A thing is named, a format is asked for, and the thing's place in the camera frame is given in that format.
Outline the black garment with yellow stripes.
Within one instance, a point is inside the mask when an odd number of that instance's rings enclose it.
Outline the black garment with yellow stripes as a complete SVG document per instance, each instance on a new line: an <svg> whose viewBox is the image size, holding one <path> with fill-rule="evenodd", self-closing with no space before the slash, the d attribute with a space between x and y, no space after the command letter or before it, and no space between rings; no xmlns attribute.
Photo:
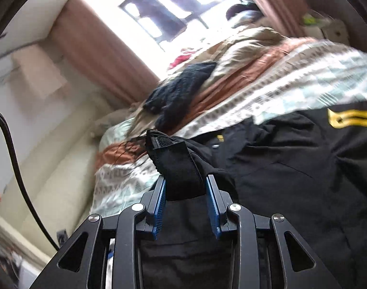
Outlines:
<svg viewBox="0 0 367 289"><path fill-rule="evenodd" d="M367 288L367 101L193 139L149 131L146 148L167 208L160 239L141 243L145 288L228 288L231 244L210 227L210 174L251 212L283 214L342 288Z"/></svg>

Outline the cream upholstered headboard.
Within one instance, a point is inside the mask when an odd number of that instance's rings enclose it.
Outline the cream upholstered headboard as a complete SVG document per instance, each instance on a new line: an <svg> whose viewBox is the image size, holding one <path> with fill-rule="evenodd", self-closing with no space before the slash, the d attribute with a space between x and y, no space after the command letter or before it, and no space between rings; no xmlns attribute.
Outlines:
<svg viewBox="0 0 367 289"><path fill-rule="evenodd" d="M99 143L93 136L93 125L113 111L107 99L95 93L56 123L19 163L27 193L52 238L61 230L71 235L87 216ZM55 253L14 178L1 196L0 239L21 251L47 256Z"/></svg>

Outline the patterned white bed cover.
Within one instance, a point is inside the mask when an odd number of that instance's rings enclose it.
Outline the patterned white bed cover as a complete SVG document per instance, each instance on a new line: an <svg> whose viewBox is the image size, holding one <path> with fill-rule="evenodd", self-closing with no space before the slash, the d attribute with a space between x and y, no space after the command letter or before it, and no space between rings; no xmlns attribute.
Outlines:
<svg viewBox="0 0 367 289"><path fill-rule="evenodd" d="M367 53L329 41L310 42L280 59L255 82L176 132L193 138L245 118L256 124L291 113L367 100ZM90 211L104 217L138 203L158 173L148 156L95 172Z"/></svg>

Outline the dark knitted sweater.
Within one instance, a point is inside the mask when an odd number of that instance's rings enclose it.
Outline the dark knitted sweater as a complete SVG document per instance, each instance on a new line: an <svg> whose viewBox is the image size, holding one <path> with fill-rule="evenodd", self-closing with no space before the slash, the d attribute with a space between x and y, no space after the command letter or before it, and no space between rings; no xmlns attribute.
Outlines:
<svg viewBox="0 0 367 289"><path fill-rule="evenodd" d="M158 87L150 94L143 109L158 115L155 121L157 130L167 132L178 125L216 66L216 61L191 64L167 85Z"/></svg>

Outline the brown and beige duvet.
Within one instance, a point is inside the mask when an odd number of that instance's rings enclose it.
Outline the brown and beige duvet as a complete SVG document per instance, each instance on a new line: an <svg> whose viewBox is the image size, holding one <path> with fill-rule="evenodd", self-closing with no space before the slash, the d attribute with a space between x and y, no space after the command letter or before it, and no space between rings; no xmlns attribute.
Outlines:
<svg viewBox="0 0 367 289"><path fill-rule="evenodd" d="M255 82L291 51L309 42L314 42L314 38L284 37L272 28L255 27L244 29L202 51L160 85L167 85L191 64L217 62L211 76L193 98L188 113L176 127L165 133L178 132L212 107ZM93 132L101 138L96 169L105 164L133 163L145 154L143 143L137 138L147 129L156 129L158 115L143 109L144 102L135 110L118 110L96 122Z"/></svg>

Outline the red cloth on windowsill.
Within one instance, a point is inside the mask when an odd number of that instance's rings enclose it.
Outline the red cloth on windowsill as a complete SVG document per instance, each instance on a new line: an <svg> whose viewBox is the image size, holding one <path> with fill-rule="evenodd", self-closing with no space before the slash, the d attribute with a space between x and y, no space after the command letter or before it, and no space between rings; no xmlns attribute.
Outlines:
<svg viewBox="0 0 367 289"><path fill-rule="evenodd" d="M179 64L187 61L195 53L196 53L196 50L193 48L182 48L179 55L173 60L173 62L169 64L168 70L172 70Z"/></svg>

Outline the left brown curtain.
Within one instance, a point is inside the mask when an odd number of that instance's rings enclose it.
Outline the left brown curtain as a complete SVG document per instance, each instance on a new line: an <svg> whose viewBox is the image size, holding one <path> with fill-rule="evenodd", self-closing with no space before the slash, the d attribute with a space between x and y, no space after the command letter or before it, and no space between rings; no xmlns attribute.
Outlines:
<svg viewBox="0 0 367 289"><path fill-rule="evenodd" d="M50 37L74 68L127 105L158 86L158 77L84 0L64 4Z"/></svg>

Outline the white nightstand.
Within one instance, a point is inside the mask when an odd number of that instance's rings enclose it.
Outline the white nightstand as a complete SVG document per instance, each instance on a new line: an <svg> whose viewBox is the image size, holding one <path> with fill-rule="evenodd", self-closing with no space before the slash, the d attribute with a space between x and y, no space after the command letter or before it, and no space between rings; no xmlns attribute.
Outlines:
<svg viewBox="0 0 367 289"><path fill-rule="evenodd" d="M329 17L316 18L306 14L303 17L303 30L308 37L350 45L347 28L341 20Z"/></svg>

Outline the dark coat hanging left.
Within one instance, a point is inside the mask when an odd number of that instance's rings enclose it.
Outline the dark coat hanging left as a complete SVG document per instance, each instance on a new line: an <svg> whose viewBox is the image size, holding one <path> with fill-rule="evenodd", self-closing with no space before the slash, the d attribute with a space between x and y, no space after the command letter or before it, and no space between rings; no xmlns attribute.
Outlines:
<svg viewBox="0 0 367 289"><path fill-rule="evenodd" d="M157 38L161 41L172 41L183 33L187 25L171 13L159 0L129 0L135 4L139 18L148 18L161 32Z"/></svg>

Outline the dark pile on windowsill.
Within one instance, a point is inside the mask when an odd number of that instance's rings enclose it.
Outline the dark pile on windowsill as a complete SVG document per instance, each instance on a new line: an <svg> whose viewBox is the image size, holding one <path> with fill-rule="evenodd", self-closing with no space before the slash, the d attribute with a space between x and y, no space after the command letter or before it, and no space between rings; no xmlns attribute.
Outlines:
<svg viewBox="0 0 367 289"><path fill-rule="evenodd" d="M253 24L264 14L253 0L239 0L226 11L226 19L231 28Z"/></svg>

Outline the beige cloth wall cover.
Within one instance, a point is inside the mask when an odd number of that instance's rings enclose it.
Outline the beige cloth wall cover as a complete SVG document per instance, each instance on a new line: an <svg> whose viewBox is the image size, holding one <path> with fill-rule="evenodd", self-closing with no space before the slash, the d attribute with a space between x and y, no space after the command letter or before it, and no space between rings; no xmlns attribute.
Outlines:
<svg viewBox="0 0 367 289"><path fill-rule="evenodd" d="M46 99L67 85L67 80L50 56L37 44L12 53L24 80L40 99Z"/></svg>

